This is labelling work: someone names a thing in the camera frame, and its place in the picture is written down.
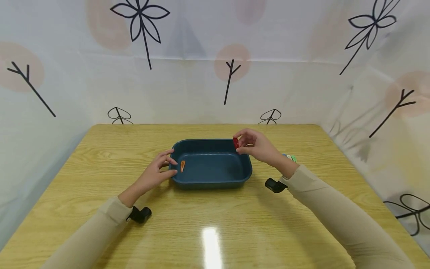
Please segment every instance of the table surface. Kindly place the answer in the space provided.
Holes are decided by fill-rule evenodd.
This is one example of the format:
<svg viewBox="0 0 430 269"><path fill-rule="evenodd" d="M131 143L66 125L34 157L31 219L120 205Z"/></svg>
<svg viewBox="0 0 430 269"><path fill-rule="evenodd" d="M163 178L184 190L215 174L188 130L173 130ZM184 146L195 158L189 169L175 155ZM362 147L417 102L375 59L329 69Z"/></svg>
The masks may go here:
<svg viewBox="0 0 430 269"><path fill-rule="evenodd" d="M316 125L96 125L91 128L0 253L2 268L39 266L109 197L132 184L162 150L182 139L263 132L372 216L417 268L426 254ZM264 186L279 172L251 157L240 189L182 191L172 182L137 202L153 215L126 227L95 268L354 268L342 246L288 191Z"/></svg>

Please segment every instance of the black clip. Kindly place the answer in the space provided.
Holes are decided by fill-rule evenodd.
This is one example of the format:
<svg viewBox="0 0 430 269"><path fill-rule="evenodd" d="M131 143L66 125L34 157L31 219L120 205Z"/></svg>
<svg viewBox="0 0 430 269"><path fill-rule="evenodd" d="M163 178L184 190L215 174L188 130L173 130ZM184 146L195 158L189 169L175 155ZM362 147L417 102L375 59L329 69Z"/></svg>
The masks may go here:
<svg viewBox="0 0 430 269"><path fill-rule="evenodd" d="M283 184L282 182L275 181L272 178L269 178L268 180L266 180L266 183L264 185L266 186L266 188L273 191L274 193L280 193L285 188L288 189L287 185Z"/></svg>
<svg viewBox="0 0 430 269"><path fill-rule="evenodd" d="M128 218L134 220L137 223L143 224L149 219L151 215L152 211L148 207L144 207L139 211L137 207L133 206L133 210Z"/></svg>

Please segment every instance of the finger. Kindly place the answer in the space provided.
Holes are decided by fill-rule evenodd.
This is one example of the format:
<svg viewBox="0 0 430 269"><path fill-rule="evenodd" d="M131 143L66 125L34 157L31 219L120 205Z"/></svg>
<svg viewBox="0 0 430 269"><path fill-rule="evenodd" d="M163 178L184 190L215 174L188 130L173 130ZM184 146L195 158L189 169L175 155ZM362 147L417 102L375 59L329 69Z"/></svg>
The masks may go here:
<svg viewBox="0 0 430 269"><path fill-rule="evenodd" d="M164 156L160 157L158 160L156 160L156 164L159 168L161 168L162 165L164 164L164 162L166 162L166 161L170 164L178 165L178 163L175 160L173 160L171 157L166 156L166 155L164 155Z"/></svg>
<svg viewBox="0 0 430 269"><path fill-rule="evenodd" d="M240 147L236 149L236 152L239 154L249 154L252 155L252 153L254 152L254 147L253 146L249 146L249 147Z"/></svg>
<svg viewBox="0 0 430 269"><path fill-rule="evenodd" d="M247 144L252 144L252 143L253 143L252 139L249 139L247 135L244 135L239 139L239 147L244 147Z"/></svg>
<svg viewBox="0 0 430 269"><path fill-rule="evenodd" d="M248 128L246 129L242 129L239 132L235 133L233 137L238 138L239 136L243 136L244 134L246 134Z"/></svg>
<svg viewBox="0 0 430 269"><path fill-rule="evenodd" d="M237 132L233 137L238 138L239 136L243 136L243 135L257 136L258 134L259 132L257 132L256 130L245 128Z"/></svg>
<svg viewBox="0 0 430 269"><path fill-rule="evenodd" d="M165 162L161 165L161 167L166 167L166 166L169 166L169 162L168 162L168 161L165 161Z"/></svg>
<svg viewBox="0 0 430 269"><path fill-rule="evenodd" d="M160 158L160 157L162 157L162 156L165 156L165 155L172 154L174 151L175 151L175 149L174 149L174 148L171 148L171 149L168 149L168 150L166 150L166 151L160 152L160 153L155 157L155 159L158 159L158 158Z"/></svg>
<svg viewBox="0 0 430 269"><path fill-rule="evenodd" d="M171 178L172 176L176 175L177 173L178 173L178 170L172 169L172 170L168 170L166 172L161 172L158 174L158 176L159 176L159 179L161 181L164 181L164 180Z"/></svg>

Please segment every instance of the wrist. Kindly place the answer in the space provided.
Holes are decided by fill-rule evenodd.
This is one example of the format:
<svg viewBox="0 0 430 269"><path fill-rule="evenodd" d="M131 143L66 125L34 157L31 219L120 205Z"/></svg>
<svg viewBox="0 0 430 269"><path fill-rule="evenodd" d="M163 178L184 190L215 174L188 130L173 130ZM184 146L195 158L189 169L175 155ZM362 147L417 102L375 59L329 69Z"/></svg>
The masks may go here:
<svg viewBox="0 0 430 269"><path fill-rule="evenodd" d="M128 208L132 208L135 202L142 196L143 194L138 191L134 185L131 185L126 190L124 190L120 195L118 195L118 199Z"/></svg>
<svg viewBox="0 0 430 269"><path fill-rule="evenodd" d="M274 168L276 168L284 177L288 179L294 175L299 166L299 164L283 155L278 157L275 161L275 165L273 165Z"/></svg>

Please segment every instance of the hand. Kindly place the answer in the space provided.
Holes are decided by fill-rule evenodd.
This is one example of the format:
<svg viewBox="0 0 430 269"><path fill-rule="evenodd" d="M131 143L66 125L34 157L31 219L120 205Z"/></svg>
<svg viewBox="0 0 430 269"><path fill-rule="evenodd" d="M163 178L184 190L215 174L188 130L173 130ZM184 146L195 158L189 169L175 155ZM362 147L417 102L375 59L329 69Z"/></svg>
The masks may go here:
<svg viewBox="0 0 430 269"><path fill-rule="evenodd" d="M166 167L169 164L178 165L175 160L168 156L173 152L174 149L169 149L159 153L146 167L145 171L143 171L136 182L118 196L119 200L127 207L132 207L143 194L157 187L168 178L176 175L178 172L177 170L160 171L160 168Z"/></svg>
<svg viewBox="0 0 430 269"><path fill-rule="evenodd" d="M243 129L233 137L240 137L239 147L236 149L240 154L249 154L270 166L275 166L278 160L283 157L264 134L253 129Z"/></svg>
<svg viewBox="0 0 430 269"><path fill-rule="evenodd" d="M282 156L270 140L260 132L247 128L239 131L233 137L240 137L239 147L236 149L238 153L254 156L257 160L276 168L288 179L299 167L297 163Z"/></svg>

